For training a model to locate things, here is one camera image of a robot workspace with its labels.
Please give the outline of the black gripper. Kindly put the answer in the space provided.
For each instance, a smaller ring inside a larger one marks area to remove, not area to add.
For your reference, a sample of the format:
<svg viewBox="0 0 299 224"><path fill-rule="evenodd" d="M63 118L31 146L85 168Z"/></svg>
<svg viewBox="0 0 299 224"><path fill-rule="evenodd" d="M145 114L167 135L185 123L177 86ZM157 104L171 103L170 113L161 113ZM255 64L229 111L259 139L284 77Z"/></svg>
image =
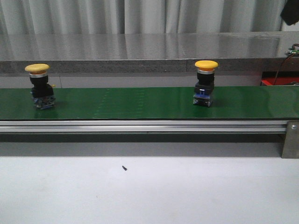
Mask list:
<svg viewBox="0 0 299 224"><path fill-rule="evenodd" d="M288 0L280 16L288 26L296 24L299 21L299 0Z"/></svg>

